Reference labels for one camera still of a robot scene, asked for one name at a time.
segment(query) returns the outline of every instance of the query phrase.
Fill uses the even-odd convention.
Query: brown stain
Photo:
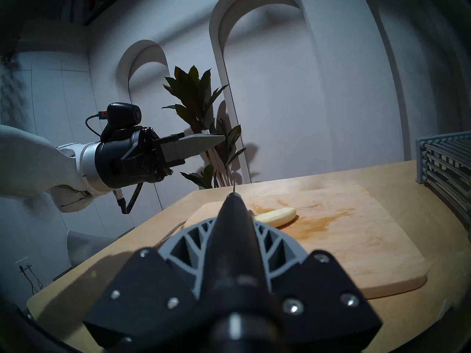
[[[265,214],[266,212],[274,211],[276,209],[275,208],[263,208],[262,206],[252,205],[251,210],[255,214],[259,215],[259,214]]]
[[[351,216],[353,214],[353,210],[355,209],[342,209],[339,210],[336,215],[321,217],[319,219],[309,219],[305,216],[302,216],[295,219],[291,223],[280,227],[280,229],[298,241],[306,240],[312,236],[312,233],[326,232],[330,223],[333,223],[341,217]]]

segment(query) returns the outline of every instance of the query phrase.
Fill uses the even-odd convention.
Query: gray dish rack
[[[417,182],[428,183],[461,215],[471,240],[471,131],[415,141]]]

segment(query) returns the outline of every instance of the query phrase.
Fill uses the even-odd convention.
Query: banana slice
[[[295,208],[281,208],[280,210],[274,210],[274,211],[266,212],[264,214],[254,215],[252,219],[260,223],[268,224],[276,228],[278,226],[289,223],[295,217],[296,217]]]

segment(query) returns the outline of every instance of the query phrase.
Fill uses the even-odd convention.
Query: wooden cutting board
[[[358,185],[243,198],[256,214],[293,207],[296,219],[279,227],[309,253],[332,253],[367,298],[419,288],[429,263],[366,189]],[[201,206],[184,227],[216,217],[222,202]]]

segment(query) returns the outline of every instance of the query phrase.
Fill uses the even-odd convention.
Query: table
[[[403,294],[370,300],[383,327],[365,352],[388,352],[438,317],[445,299],[457,306],[471,283],[471,244],[452,211],[415,181],[416,162],[237,186],[242,196],[280,194],[357,183],[375,197],[431,263],[428,281]],[[192,192],[31,297],[28,308],[45,330],[84,352],[100,352],[82,324],[130,255],[154,246],[206,202],[222,201],[231,187]]]

